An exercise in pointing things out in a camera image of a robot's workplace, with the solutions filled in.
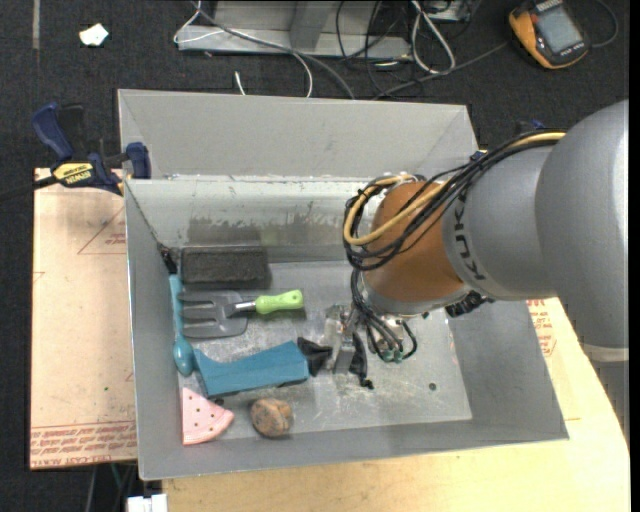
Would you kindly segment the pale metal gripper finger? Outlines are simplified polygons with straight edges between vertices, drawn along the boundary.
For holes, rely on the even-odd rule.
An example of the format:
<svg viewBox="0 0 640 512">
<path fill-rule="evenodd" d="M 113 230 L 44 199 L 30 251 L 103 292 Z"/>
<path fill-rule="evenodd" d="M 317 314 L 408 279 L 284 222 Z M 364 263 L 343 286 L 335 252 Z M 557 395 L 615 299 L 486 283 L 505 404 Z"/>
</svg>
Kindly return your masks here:
<svg viewBox="0 0 640 512">
<path fill-rule="evenodd" d="M 332 305 L 325 312 L 324 344 L 331 348 L 326 368 L 333 369 L 341 345 L 341 306 L 338 304 Z"/>
<path fill-rule="evenodd" d="M 352 329 L 346 316 L 342 316 L 340 319 L 339 339 L 336 347 L 335 373 L 346 374 L 350 370 L 355 355 Z"/>
</svg>

